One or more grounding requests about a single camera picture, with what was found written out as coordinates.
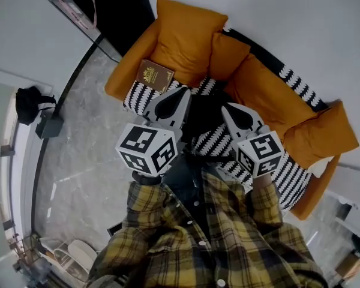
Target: gold emblem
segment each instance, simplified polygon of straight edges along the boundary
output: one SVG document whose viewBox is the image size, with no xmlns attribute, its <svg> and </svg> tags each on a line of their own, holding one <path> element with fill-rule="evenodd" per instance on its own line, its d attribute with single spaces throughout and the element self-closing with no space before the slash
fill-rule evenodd
<svg viewBox="0 0 360 288">
<path fill-rule="evenodd" d="M 153 79 L 155 73 L 155 69 L 153 67 L 147 67 L 147 69 L 143 72 L 144 80 L 150 83 Z"/>
</svg>

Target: person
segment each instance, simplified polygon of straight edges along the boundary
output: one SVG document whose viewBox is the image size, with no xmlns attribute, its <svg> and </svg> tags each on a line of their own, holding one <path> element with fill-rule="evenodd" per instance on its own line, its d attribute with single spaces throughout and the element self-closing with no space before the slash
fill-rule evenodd
<svg viewBox="0 0 360 288">
<path fill-rule="evenodd" d="M 88 286 L 327 287 L 299 229 L 284 223 L 271 175 L 245 195 L 213 165 L 180 155 L 162 182 L 132 182 L 127 216 Z"/>
</svg>

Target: black backpack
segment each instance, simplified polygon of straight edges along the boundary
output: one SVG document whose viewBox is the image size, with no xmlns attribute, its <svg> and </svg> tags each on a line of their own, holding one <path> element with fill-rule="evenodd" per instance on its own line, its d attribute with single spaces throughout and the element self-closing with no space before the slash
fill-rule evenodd
<svg viewBox="0 0 360 288">
<path fill-rule="evenodd" d="M 56 100 L 54 96 L 43 96 L 36 86 L 28 89 L 18 89 L 16 93 L 16 112 L 19 123 L 29 125 L 33 123 L 39 111 L 52 108 L 39 109 L 38 105 L 42 103 L 56 104 Z"/>
</svg>

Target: shirt button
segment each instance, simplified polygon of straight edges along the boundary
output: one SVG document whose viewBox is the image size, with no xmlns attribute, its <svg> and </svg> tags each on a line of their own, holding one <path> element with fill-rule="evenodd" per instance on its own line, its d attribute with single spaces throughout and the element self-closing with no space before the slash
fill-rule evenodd
<svg viewBox="0 0 360 288">
<path fill-rule="evenodd" d="M 217 280 L 217 286 L 225 287 L 225 285 L 226 285 L 226 281 L 224 281 L 222 279 Z"/>
</svg>

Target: white cube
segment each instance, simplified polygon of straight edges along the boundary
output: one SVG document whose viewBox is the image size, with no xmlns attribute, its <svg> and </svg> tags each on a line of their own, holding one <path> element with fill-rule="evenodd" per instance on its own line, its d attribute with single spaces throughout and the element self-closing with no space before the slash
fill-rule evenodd
<svg viewBox="0 0 360 288">
<path fill-rule="evenodd" d="M 237 161 L 253 178 L 277 169 L 284 148 L 276 131 L 238 142 Z"/>
<path fill-rule="evenodd" d="M 165 172 L 178 154 L 173 131 L 131 123 L 121 134 L 116 150 L 126 166 L 151 176 Z"/>
</svg>

